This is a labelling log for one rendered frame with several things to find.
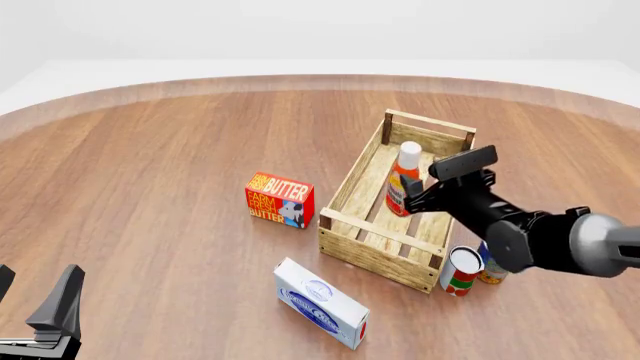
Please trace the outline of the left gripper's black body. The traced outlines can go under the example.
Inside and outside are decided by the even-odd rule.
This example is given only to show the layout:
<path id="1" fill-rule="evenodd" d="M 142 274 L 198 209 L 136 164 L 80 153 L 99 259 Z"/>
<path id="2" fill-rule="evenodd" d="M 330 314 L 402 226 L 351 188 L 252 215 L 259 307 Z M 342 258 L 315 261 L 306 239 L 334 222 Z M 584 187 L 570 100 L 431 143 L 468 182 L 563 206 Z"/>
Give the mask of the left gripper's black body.
<path id="1" fill-rule="evenodd" d="M 50 340 L 0 338 L 0 360 L 75 360 L 81 341 L 55 335 Z"/>

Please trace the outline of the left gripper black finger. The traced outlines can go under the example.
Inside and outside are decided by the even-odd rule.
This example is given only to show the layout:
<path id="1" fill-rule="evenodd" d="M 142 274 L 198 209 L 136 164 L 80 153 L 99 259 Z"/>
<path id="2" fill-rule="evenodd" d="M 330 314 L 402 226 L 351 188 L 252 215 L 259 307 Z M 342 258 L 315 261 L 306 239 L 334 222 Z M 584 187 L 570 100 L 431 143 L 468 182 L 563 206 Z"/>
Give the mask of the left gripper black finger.
<path id="1" fill-rule="evenodd" d="M 44 302 L 26 320 L 35 329 L 36 339 L 81 338 L 79 305 L 84 278 L 80 266 L 67 266 Z"/>
<path id="2" fill-rule="evenodd" d="M 4 264 L 0 264 L 0 302 L 4 299 L 15 279 L 16 273 Z"/>

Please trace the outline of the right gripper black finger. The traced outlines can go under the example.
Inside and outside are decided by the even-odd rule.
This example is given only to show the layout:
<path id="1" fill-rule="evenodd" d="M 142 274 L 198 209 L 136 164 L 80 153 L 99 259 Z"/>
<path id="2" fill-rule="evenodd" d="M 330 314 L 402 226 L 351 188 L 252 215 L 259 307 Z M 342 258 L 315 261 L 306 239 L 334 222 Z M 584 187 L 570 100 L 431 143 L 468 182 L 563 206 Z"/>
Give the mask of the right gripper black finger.
<path id="1" fill-rule="evenodd" d="M 421 179 L 414 179 L 411 176 L 402 174 L 400 182 L 404 189 L 405 201 L 421 201 L 425 197 L 424 183 Z"/>

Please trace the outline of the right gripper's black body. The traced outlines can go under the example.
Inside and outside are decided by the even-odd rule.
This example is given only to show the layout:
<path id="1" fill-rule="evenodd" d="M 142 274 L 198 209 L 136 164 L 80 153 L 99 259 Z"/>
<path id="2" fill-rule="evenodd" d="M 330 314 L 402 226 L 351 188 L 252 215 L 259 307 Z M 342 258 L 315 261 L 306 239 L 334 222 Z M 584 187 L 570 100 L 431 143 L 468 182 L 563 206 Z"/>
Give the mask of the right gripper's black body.
<path id="1" fill-rule="evenodd" d="M 470 215 L 473 213 L 473 207 L 469 194 L 474 188 L 475 179 L 454 178 L 438 181 L 425 189 L 423 200 L 404 200 L 404 208 L 409 214 L 447 212 L 450 215 Z"/>

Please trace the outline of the red ketchup bottle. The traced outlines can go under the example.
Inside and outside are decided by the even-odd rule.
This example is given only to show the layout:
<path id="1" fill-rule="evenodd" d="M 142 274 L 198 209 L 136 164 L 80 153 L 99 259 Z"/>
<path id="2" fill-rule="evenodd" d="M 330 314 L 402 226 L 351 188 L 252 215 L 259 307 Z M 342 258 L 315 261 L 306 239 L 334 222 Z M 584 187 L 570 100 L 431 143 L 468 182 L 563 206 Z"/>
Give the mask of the red ketchup bottle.
<path id="1" fill-rule="evenodd" d="M 386 205 L 395 215 L 406 217 L 409 213 L 404 208 L 406 191 L 401 184 L 401 176 L 412 180 L 420 179 L 419 163 L 422 148 L 414 141 L 401 144 L 398 157 L 394 161 L 387 182 Z"/>

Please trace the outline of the wooden slat tray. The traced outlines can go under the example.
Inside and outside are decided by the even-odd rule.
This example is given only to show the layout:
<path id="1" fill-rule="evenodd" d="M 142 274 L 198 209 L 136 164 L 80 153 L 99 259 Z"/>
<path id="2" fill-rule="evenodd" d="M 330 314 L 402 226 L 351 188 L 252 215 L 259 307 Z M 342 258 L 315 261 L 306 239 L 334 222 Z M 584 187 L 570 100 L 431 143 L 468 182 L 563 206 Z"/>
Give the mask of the wooden slat tray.
<path id="1" fill-rule="evenodd" d="M 386 110 L 355 164 L 319 212 L 319 250 L 392 281 L 430 293 L 448 254 L 453 218 L 444 212 L 395 215 L 384 203 L 388 176 L 405 141 L 422 148 L 419 169 L 471 149 L 476 130 Z"/>

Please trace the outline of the white tin, red green print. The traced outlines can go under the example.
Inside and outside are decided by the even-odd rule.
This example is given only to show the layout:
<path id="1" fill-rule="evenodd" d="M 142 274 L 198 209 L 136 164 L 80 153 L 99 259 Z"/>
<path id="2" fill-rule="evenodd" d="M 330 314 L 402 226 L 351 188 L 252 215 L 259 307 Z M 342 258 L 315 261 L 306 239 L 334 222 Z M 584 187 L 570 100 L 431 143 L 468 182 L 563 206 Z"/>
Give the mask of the white tin, red green print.
<path id="1" fill-rule="evenodd" d="M 484 261 L 480 254 L 468 246 L 459 245 L 449 252 L 439 283 L 451 296 L 466 296 L 483 269 Z"/>

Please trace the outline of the blue and yellow printed tin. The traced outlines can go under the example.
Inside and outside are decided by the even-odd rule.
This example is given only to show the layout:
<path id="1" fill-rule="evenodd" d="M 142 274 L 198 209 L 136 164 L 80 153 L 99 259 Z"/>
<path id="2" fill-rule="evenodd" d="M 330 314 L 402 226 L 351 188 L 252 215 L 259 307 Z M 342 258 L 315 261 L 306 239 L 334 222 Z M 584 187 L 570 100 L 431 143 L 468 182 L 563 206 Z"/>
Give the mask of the blue and yellow printed tin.
<path id="1" fill-rule="evenodd" d="M 505 280 L 509 272 L 502 269 L 490 254 L 487 243 L 481 242 L 477 249 L 483 263 L 484 269 L 479 273 L 478 278 L 487 284 L 500 284 Z"/>

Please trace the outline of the red butter box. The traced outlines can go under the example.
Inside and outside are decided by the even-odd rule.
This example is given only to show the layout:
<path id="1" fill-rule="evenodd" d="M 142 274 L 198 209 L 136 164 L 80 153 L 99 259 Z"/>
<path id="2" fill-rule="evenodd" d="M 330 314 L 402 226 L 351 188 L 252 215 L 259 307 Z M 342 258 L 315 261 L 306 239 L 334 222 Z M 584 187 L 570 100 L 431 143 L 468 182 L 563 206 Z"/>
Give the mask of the red butter box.
<path id="1" fill-rule="evenodd" d="M 256 172 L 245 186 L 250 215 L 306 229 L 315 213 L 314 185 Z"/>

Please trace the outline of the white and blue printed box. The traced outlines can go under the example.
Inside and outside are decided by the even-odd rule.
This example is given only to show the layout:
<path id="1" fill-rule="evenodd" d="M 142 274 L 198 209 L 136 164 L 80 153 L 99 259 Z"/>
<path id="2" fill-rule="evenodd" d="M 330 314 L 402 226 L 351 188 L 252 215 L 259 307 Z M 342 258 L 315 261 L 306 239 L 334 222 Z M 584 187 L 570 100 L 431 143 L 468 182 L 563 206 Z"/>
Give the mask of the white and blue printed box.
<path id="1" fill-rule="evenodd" d="M 274 269 L 278 298 L 351 350 L 366 336 L 370 310 L 286 257 Z"/>

